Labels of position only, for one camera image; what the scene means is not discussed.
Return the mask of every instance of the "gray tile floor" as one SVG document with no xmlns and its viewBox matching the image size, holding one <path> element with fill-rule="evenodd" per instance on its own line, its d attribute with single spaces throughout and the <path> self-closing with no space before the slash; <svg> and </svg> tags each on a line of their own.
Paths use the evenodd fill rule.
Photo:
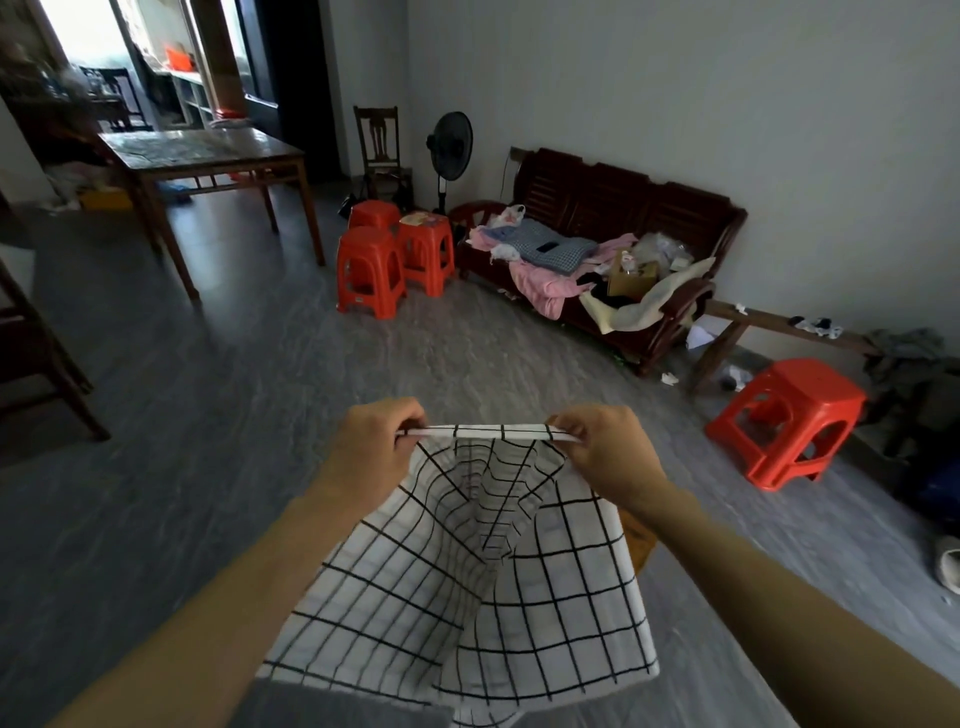
<svg viewBox="0 0 960 728">
<path fill-rule="evenodd" d="M 339 199 L 317 200 L 331 260 Z M 437 300 L 414 291 L 393 321 L 339 314 L 296 195 L 279 190 L 276 206 L 279 238 L 255 191 L 172 212 L 197 307 L 131 216 L 30 218 L 36 302 L 97 385 L 90 403 L 114 436 L 90 442 L 56 403 L 0 423 L 0 724 L 49 718 L 263 532 L 349 405 L 401 394 L 435 423 L 536 421 L 580 400 L 632 406 L 667 472 L 713 517 L 960 683 L 960 607 L 930 576 L 933 534 L 850 463 L 761 493 L 703 434 L 720 397 L 691 402 L 637 379 L 595 342 L 474 282 Z M 640 583 L 661 677 L 524 728 L 791 724 L 665 549 Z M 234 720 L 388 723 L 444 720 L 265 684 Z"/>
</svg>

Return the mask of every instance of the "sofa armrest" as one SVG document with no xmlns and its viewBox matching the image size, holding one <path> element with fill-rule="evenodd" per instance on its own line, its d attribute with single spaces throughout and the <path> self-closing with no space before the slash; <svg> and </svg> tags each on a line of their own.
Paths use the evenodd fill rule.
<svg viewBox="0 0 960 728">
<path fill-rule="evenodd" d="M 680 321 L 694 304 L 699 309 L 697 316 L 702 315 L 707 299 L 713 298 L 713 291 L 715 290 L 716 283 L 712 280 L 688 280 L 674 291 L 670 300 L 660 308 L 660 311 L 663 312 L 664 321 Z"/>
<path fill-rule="evenodd" d="M 492 215 L 498 215 L 506 208 L 504 203 L 497 200 L 475 200 L 472 203 L 457 205 L 449 211 L 447 217 L 450 218 L 451 225 L 462 225 L 470 231 L 478 225 L 486 225 Z"/>
</svg>

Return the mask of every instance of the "pink clothing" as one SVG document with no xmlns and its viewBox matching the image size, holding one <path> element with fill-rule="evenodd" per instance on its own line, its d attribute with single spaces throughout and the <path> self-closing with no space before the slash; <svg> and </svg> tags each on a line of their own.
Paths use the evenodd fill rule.
<svg viewBox="0 0 960 728">
<path fill-rule="evenodd" d="M 483 228 L 474 228 L 468 239 L 470 245 L 478 251 L 491 251 L 498 244 L 484 234 Z M 636 243 L 636 236 L 628 232 L 606 243 L 601 243 L 596 253 L 586 258 L 580 267 L 571 276 L 561 276 L 559 273 L 540 268 L 525 260 L 514 260 L 510 266 L 510 275 L 514 279 L 516 289 L 522 293 L 533 307 L 548 319 L 556 321 L 564 310 L 564 300 L 579 296 L 593 287 L 593 283 L 578 285 L 577 278 L 584 273 L 595 271 L 601 263 L 613 260 L 616 252 L 621 248 L 630 248 Z"/>
</svg>

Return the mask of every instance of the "forearm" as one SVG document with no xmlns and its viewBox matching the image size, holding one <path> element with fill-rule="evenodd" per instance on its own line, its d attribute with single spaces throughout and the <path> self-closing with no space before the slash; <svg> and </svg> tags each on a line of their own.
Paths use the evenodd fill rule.
<svg viewBox="0 0 960 728">
<path fill-rule="evenodd" d="M 266 534 L 53 726 L 227 723 L 284 620 L 353 517 L 316 496 L 293 501 Z"/>
<path fill-rule="evenodd" d="M 670 487 L 654 530 L 801 725 L 960 725 L 960 691 Z"/>
</svg>

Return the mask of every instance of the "stacked red stool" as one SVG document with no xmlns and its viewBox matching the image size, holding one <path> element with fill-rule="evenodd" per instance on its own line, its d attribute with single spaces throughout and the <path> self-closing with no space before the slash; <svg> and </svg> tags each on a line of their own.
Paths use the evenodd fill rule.
<svg viewBox="0 0 960 728">
<path fill-rule="evenodd" d="M 407 292 L 396 240 L 389 230 L 351 228 L 337 250 L 337 310 L 354 303 L 369 306 L 378 319 L 396 316 L 396 302 Z"/>
<path fill-rule="evenodd" d="M 365 200 L 350 209 L 348 230 L 353 228 L 379 228 L 389 230 L 400 222 L 400 209 L 393 203 L 381 200 Z"/>
<path fill-rule="evenodd" d="M 415 280 L 427 296 L 441 296 L 446 279 L 454 274 L 453 232 L 450 221 L 433 212 L 415 212 L 408 216 L 416 225 L 400 221 L 396 243 L 403 260 L 403 276 Z"/>
<path fill-rule="evenodd" d="M 786 359 L 761 372 L 713 422 L 707 435 L 732 446 L 746 461 L 745 475 L 764 491 L 779 490 L 799 475 L 819 480 L 850 435 L 867 396 L 818 359 Z M 749 420 L 777 428 L 762 447 L 736 423 Z M 804 451 L 813 445 L 813 453 Z"/>
</svg>

